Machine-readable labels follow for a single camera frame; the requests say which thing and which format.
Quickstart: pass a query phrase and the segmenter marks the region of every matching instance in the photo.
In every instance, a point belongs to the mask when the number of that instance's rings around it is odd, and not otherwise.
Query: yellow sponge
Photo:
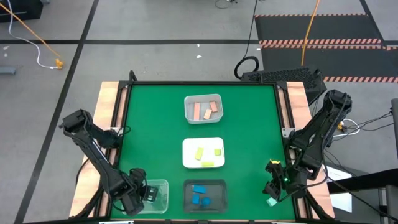
[[[203,148],[202,148],[202,147],[199,147],[199,148],[197,149],[197,153],[195,154],[195,159],[196,159],[196,160],[200,160],[202,155],[203,155]]]
[[[221,155],[221,149],[215,149],[214,150],[214,155],[220,156]]]
[[[202,162],[201,166],[202,167],[211,167],[211,166],[214,166],[214,162]]]

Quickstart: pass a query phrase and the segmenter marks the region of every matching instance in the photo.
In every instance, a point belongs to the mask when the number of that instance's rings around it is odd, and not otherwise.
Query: white cable
[[[8,7],[9,7],[10,11],[13,12],[13,11],[12,11],[12,7],[11,7],[11,2],[10,2],[10,0],[7,0],[7,1],[8,1]],[[42,65],[42,64],[39,62],[39,58],[40,58],[40,49],[39,49],[39,46],[38,46],[37,44],[32,43],[31,41],[29,41],[29,40],[27,40],[27,39],[23,39],[23,38],[21,38],[21,37],[16,37],[16,36],[14,36],[14,35],[11,33],[13,16],[12,16],[12,15],[10,15],[10,16],[11,16],[11,21],[10,21],[10,26],[8,27],[8,33],[9,33],[13,38],[26,41],[26,42],[28,42],[28,43],[34,45],[34,46],[37,48],[37,64],[38,64],[38,65],[40,65],[40,66],[43,67],[43,68],[55,69],[56,67],[54,67],[54,66],[45,66],[45,65]]]
[[[355,121],[353,121],[352,119],[348,119],[348,118],[346,118],[346,119],[344,119],[343,121],[351,121],[352,123],[354,123],[354,124],[355,124],[355,126],[356,126],[356,129],[357,129],[357,131],[356,131],[356,132],[354,132],[354,133],[348,133],[348,134],[338,134],[338,135],[335,135],[335,136],[333,136],[334,138],[335,138],[335,137],[341,137],[341,136],[347,136],[347,135],[354,135],[354,134],[358,134],[358,133],[359,133],[359,131],[361,130],[361,128],[358,126],[358,124],[357,124]]]

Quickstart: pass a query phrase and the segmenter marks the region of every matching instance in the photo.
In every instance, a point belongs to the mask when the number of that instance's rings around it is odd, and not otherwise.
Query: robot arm
[[[72,138],[99,172],[101,186],[110,200],[120,200],[130,216],[144,208],[143,200],[155,201],[157,188],[143,184],[146,179],[144,170],[132,169],[127,175],[112,166],[102,152],[102,147],[109,149],[120,145],[121,138],[116,131],[103,131],[93,124],[92,117],[84,110],[78,110],[62,121],[60,128],[64,135]]]
[[[296,159],[293,164],[282,167],[279,161],[270,161],[266,171],[272,174],[262,191],[279,201],[282,189],[289,195],[302,198],[307,192],[307,180],[315,180],[322,168],[323,150],[329,147],[338,124],[351,111],[351,97],[332,90],[326,93],[323,107],[300,131],[292,131],[285,149],[293,149]]]

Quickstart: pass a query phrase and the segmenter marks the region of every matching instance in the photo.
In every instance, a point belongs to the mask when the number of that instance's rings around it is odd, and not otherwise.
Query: wooden table edge
[[[116,102],[116,94],[118,92],[119,82],[102,82],[101,89],[98,95],[98,101],[96,104],[93,121],[100,128],[108,129],[111,126],[111,119],[113,115],[114,104]],[[302,82],[287,82],[287,93],[289,95],[290,107],[292,109],[292,116],[297,129],[302,129],[311,120],[311,113],[307,103],[307,97],[305,95],[304,85]],[[290,127],[288,122],[288,113],[286,110],[286,102],[284,98],[284,92],[282,89],[278,90],[279,101],[282,109],[282,117],[284,119],[285,127]],[[126,89],[122,91],[122,97],[120,98],[120,107],[117,115],[116,126],[121,126],[122,111],[124,109],[124,101],[126,99]],[[111,151],[110,161],[114,161],[116,150]],[[321,171],[317,179],[313,182],[308,181],[307,184],[322,181],[325,177],[325,172]],[[88,203],[92,195],[98,189],[100,182],[100,175],[97,173],[93,165],[88,162],[86,166],[81,170],[78,184],[76,186],[75,195],[73,197],[72,207],[70,210],[70,216],[79,213],[84,206]],[[316,187],[309,188],[309,191],[313,194],[315,200],[322,206],[322,208],[334,217],[333,207],[331,205],[330,195],[328,186],[326,183],[318,185]],[[101,202],[101,210],[99,211],[100,216],[106,215],[108,196],[104,194]],[[302,199],[298,201],[298,209],[300,216],[306,218],[305,205]]]

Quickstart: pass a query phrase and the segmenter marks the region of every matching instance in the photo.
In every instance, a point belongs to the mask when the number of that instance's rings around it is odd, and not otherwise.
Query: concrete floor
[[[214,7],[213,0],[99,0],[88,33],[90,40],[247,39],[254,1],[240,0],[229,9]],[[366,0],[386,40],[398,40],[395,0]],[[27,21],[47,40],[78,40],[93,0],[51,0],[42,18]],[[258,14],[312,13],[315,0],[265,0]],[[362,13],[358,0],[322,0],[318,13]],[[0,24],[0,40],[11,39],[8,24]],[[14,23],[13,33],[33,37]],[[257,39],[253,29],[252,39]],[[40,61],[52,65],[44,46]],[[17,67],[17,75],[0,77],[0,205],[1,223],[13,223],[49,128],[76,45],[54,45],[65,61],[63,70],[35,63],[31,45],[0,45],[0,65]],[[125,80],[133,69],[140,80],[236,80],[233,69],[246,49],[240,44],[85,45],[70,85],[61,117],[84,108],[93,113],[100,84]],[[260,57],[257,45],[248,55]],[[241,71],[252,69],[251,64]],[[389,111],[398,97],[396,84],[327,83],[328,89],[352,96],[348,118],[362,122]],[[368,128],[391,123],[391,118]],[[393,128],[360,132],[333,143],[330,151],[347,167],[377,172],[398,167]],[[56,130],[27,211],[25,222],[64,219],[69,214],[76,172],[83,154]]]

